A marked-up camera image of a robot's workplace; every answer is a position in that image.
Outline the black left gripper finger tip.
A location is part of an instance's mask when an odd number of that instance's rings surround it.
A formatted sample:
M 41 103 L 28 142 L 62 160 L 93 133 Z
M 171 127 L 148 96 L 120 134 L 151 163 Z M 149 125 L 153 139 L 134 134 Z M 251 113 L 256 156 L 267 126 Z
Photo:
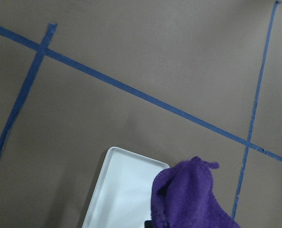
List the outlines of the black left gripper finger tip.
M 146 220 L 144 222 L 144 228 L 153 228 L 152 221 L 151 220 Z

